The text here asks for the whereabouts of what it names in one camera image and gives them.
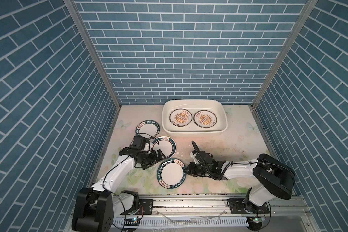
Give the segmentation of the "green red rim plate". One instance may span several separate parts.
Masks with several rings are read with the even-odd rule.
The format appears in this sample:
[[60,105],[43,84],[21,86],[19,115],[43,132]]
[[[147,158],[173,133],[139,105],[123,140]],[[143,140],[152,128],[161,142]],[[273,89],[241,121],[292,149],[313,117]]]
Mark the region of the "green red rim plate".
[[177,145],[171,137],[161,136],[154,140],[153,150],[161,150],[163,155],[168,159],[176,153]]

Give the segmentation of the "small green rim plate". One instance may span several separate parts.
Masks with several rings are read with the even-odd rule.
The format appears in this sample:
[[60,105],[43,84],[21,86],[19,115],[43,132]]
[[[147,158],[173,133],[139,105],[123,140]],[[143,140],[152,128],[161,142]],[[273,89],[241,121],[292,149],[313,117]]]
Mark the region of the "small green rim plate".
[[160,133],[160,125],[154,120],[145,120],[139,123],[135,129],[135,134],[145,138],[156,138]]

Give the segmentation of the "orange sunburst plate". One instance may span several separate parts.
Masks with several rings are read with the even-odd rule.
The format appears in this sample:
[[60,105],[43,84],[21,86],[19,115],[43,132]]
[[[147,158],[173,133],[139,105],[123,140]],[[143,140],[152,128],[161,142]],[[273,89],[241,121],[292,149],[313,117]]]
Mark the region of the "orange sunburst plate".
[[216,125],[217,117],[211,111],[201,110],[195,114],[194,122],[200,128],[211,128]]
[[192,114],[186,109],[176,109],[169,116],[170,122],[177,127],[184,127],[192,122]]

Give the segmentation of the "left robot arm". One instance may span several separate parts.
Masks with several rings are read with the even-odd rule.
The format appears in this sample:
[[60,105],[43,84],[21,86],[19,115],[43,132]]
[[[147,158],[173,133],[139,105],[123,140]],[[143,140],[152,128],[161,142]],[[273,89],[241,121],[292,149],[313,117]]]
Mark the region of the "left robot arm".
[[125,190],[117,195],[116,190],[137,163],[145,170],[165,158],[160,149],[149,151],[149,147],[142,150],[123,148],[116,163],[101,180],[79,191],[73,213],[72,230],[107,232],[116,216],[139,210],[138,192]]

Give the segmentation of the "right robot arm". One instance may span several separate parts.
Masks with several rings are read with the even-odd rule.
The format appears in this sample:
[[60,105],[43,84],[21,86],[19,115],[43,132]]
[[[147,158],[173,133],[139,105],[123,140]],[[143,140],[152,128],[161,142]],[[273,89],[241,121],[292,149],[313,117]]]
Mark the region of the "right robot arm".
[[249,188],[242,206],[248,213],[257,213],[273,198],[291,199],[295,184],[295,172],[267,154],[245,162],[216,161],[204,151],[191,152],[193,162],[184,173],[192,177],[207,177],[216,181],[235,178],[251,179],[255,184]]

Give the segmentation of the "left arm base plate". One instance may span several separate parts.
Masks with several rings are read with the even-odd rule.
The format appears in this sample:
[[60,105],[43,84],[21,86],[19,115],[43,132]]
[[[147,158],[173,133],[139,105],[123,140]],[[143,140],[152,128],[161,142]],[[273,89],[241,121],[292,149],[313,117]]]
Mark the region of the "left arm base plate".
[[113,198],[114,216],[120,215],[151,215],[153,211],[153,199],[132,200],[130,198],[123,198],[122,202]]

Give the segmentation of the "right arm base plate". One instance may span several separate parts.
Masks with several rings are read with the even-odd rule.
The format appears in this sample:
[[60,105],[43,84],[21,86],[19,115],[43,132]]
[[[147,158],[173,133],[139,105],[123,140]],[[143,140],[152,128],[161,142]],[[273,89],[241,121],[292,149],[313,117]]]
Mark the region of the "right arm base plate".
[[270,208],[267,203],[262,206],[256,206],[253,203],[246,202],[241,198],[230,198],[227,200],[231,214],[269,214]]

